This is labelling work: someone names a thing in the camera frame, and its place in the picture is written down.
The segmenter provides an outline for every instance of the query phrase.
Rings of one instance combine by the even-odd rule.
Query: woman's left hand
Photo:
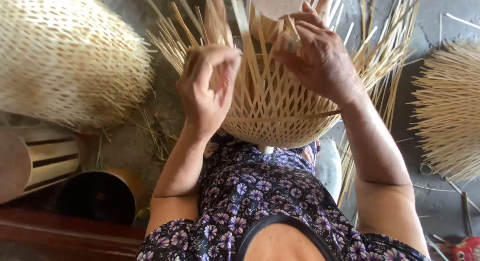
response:
[[[232,103],[241,54],[218,44],[189,50],[177,92],[187,116],[184,131],[192,137],[208,141],[222,125]],[[220,73],[215,91],[209,88],[214,67]]]

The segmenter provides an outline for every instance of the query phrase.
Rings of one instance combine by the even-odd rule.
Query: woman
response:
[[[340,107],[357,169],[359,228],[315,178],[315,143],[262,154],[216,133],[241,52],[208,45],[189,53],[177,82],[187,118],[153,192],[138,260],[429,259],[402,156],[341,39],[307,3],[292,17],[303,56],[275,59]],[[213,67],[222,70],[217,91],[208,88]]]

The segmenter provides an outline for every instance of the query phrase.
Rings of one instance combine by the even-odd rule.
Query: woman's right hand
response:
[[[302,85],[331,99],[340,108],[366,94],[340,37],[328,30],[306,2],[291,14],[301,40],[301,56],[280,51],[274,58],[289,68]]]

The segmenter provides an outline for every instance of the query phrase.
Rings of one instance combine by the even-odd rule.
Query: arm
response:
[[[153,191],[147,235],[166,222],[198,218],[203,153],[230,109],[240,62],[240,51],[225,46],[207,45],[189,51],[177,82],[187,119]],[[213,91],[209,82],[217,66],[220,85]]]
[[[302,56],[275,55],[310,90],[338,104],[357,169],[359,230],[382,233],[428,256],[402,155],[378,115],[338,35],[307,4],[291,14]]]

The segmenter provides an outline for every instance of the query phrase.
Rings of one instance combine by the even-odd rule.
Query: purple flower pattern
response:
[[[342,260],[428,260],[413,248],[380,234],[361,235],[301,156],[305,147],[262,154],[222,133],[200,175],[198,221],[178,219],[149,234],[137,260],[234,260],[255,222],[273,215],[294,217],[312,228]],[[319,147],[309,145],[313,154]]]

